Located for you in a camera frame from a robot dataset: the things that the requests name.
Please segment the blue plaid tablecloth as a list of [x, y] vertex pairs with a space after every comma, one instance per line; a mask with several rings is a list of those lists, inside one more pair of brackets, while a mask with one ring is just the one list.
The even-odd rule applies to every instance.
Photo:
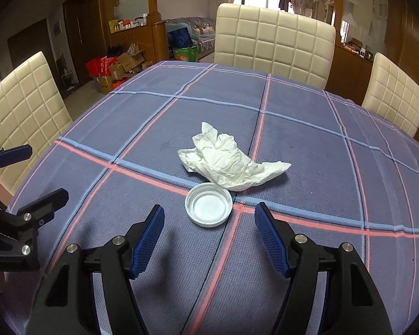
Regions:
[[39, 232], [41, 269], [6, 276], [17, 334], [70, 243], [103, 245], [155, 204], [165, 226], [132, 285], [151, 334], [269, 333], [288, 282], [258, 235], [259, 202], [316, 243], [352, 243], [395, 334], [419, 315], [419, 144], [320, 88], [156, 64], [57, 135], [10, 209], [58, 188], [69, 201]]

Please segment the cream chair middle far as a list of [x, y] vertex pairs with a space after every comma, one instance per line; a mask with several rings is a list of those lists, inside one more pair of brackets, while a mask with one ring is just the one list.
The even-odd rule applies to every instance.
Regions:
[[214, 62], [324, 89], [335, 39], [333, 26], [310, 17], [223, 3], [216, 13]]

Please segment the white tissue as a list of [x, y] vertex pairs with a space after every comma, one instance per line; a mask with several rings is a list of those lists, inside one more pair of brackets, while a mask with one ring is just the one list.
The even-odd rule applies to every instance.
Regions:
[[229, 191], [245, 191], [277, 178], [290, 167], [289, 162], [255, 162], [237, 147], [234, 137], [218, 131], [209, 123], [192, 137], [193, 148], [178, 150], [182, 165]]

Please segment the white jar lid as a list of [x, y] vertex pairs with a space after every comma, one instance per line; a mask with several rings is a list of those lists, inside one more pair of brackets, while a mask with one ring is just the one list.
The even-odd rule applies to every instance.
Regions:
[[196, 185], [185, 197], [185, 209], [190, 220], [203, 228], [223, 224], [232, 212], [233, 200], [228, 190], [207, 182]]

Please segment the wooden partition counter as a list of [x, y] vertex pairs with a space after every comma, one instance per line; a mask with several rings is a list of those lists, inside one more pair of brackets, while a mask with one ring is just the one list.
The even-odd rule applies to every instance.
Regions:
[[145, 26], [121, 30], [109, 35], [108, 46], [121, 45], [127, 50], [135, 44], [142, 51], [146, 61], [154, 64], [169, 60], [169, 42], [166, 22], [159, 21]]

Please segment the cream chair right far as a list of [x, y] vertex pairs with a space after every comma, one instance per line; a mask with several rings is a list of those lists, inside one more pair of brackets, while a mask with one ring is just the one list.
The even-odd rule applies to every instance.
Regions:
[[362, 107], [410, 137], [419, 129], [419, 85], [382, 53], [374, 56]]

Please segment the grey sofa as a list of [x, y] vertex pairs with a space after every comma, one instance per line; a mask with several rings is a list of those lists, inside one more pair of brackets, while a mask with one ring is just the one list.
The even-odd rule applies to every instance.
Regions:
[[198, 61], [214, 53], [216, 21], [209, 17], [180, 17], [166, 21], [167, 32], [186, 27], [193, 44], [197, 45]]

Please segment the cardboard boxes pile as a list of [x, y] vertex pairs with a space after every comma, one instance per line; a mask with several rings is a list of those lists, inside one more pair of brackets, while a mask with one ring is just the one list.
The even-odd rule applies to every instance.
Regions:
[[124, 82], [153, 66], [144, 56], [144, 49], [132, 43], [127, 50], [122, 46], [111, 47], [110, 56], [94, 60], [94, 68], [89, 67], [90, 76], [97, 80], [104, 95], [118, 88]]

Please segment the cream chair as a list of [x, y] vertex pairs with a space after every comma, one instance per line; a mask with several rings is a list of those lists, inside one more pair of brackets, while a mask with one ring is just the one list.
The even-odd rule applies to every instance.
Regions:
[[29, 159], [0, 169], [0, 184], [15, 194], [32, 167], [71, 124], [46, 57], [39, 51], [0, 82], [0, 147], [32, 147]]
[[419, 129], [419, 85], [382, 53], [374, 56], [362, 107], [410, 137]]
[[324, 89], [335, 39], [333, 26], [310, 17], [223, 3], [216, 13], [214, 62]]

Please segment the green printed bag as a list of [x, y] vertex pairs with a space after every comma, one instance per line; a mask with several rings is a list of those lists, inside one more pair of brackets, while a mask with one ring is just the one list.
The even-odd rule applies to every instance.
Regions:
[[174, 48], [173, 50], [174, 59], [177, 61], [198, 61], [198, 46], [188, 46], [185, 48]]

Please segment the cream chair at left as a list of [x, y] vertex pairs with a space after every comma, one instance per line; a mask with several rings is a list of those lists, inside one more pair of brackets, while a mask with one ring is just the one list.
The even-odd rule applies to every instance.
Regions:
[[46, 57], [39, 51], [0, 82], [0, 147], [32, 147], [29, 159], [0, 169], [0, 184], [15, 194], [32, 167], [71, 124]]

